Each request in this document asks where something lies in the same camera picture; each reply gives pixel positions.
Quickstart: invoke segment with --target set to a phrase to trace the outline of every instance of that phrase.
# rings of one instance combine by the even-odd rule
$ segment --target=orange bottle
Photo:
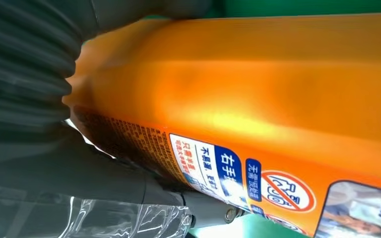
[[[381,14],[146,20],[77,65],[64,102],[108,153],[309,236],[381,232]]]

